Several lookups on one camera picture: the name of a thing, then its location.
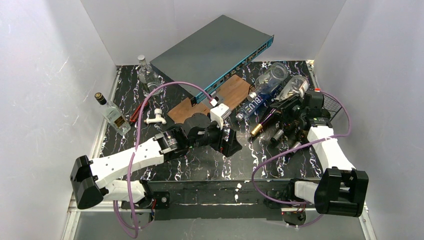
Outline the gold capped wine bottle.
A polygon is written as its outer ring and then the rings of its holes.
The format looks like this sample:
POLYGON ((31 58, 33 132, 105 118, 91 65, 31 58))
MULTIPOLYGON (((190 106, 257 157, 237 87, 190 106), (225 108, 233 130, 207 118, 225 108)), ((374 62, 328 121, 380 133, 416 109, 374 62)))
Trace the gold capped wine bottle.
POLYGON ((281 116, 281 111, 277 110, 275 108, 269 107, 257 125, 253 128, 253 130, 250 131, 250 135, 252 137, 255 137, 260 133, 265 127, 267 127, 270 123, 273 123, 276 119, 278 119, 281 116))

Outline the clear silver capped bottle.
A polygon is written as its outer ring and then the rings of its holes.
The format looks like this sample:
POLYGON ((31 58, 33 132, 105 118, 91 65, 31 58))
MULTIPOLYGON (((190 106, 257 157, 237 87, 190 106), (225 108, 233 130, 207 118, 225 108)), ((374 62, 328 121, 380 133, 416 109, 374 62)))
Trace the clear silver capped bottle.
POLYGON ((253 101, 260 94, 270 94, 289 76, 287 67, 276 62, 272 64, 263 74, 254 82, 254 90, 247 95, 248 101, 253 101))

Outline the clear gold label liquor bottle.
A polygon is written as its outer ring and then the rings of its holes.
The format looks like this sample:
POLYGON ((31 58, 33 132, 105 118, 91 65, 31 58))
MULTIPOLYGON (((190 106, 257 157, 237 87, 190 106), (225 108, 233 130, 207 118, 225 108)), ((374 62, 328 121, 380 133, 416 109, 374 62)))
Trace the clear gold label liquor bottle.
POLYGON ((129 122, 113 101, 107 101, 101 92, 97 92, 94 97, 99 103, 99 111, 117 133, 124 136, 131 130, 129 122))

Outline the clear bottle black gold label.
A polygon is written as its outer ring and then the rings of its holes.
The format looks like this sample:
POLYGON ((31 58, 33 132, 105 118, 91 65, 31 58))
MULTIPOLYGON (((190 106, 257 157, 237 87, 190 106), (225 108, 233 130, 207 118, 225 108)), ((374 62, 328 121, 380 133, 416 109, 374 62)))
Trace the clear bottle black gold label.
POLYGON ((309 81, 305 76, 294 75, 284 86, 280 94, 276 97, 276 100, 282 101, 296 94, 303 98, 308 88, 309 81))

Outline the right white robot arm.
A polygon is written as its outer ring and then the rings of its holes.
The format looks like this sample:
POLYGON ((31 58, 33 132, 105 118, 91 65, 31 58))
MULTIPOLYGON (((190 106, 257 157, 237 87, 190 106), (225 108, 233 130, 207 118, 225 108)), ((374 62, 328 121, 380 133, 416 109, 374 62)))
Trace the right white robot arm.
POLYGON ((273 103, 270 108, 280 117, 284 130, 295 130, 299 150, 311 143, 324 171, 319 183, 292 179, 279 200, 300 204, 309 202, 320 214, 359 217, 362 214, 369 177, 347 159, 335 137, 331 114, 324 108, 324 94, 309 90, 273 103))

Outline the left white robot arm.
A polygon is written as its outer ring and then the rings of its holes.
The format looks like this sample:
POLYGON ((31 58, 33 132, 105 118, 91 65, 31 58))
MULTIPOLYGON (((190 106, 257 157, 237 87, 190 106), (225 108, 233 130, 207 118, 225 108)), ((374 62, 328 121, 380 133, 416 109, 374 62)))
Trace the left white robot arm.
POLYGON ((226 132, 216 120, 195 113, 184 123, 169 127, 138 147, 100 158, 82 155, 75 160, 70 173, 76 207, 90 209, 104 200, 133 200, 135 204, 152 200, 154 194, 145 180, 127 183, 120 177, 184 157, 189 149, 203 146, 210 146, 225 157, 242 149, 235 130, 226 132))

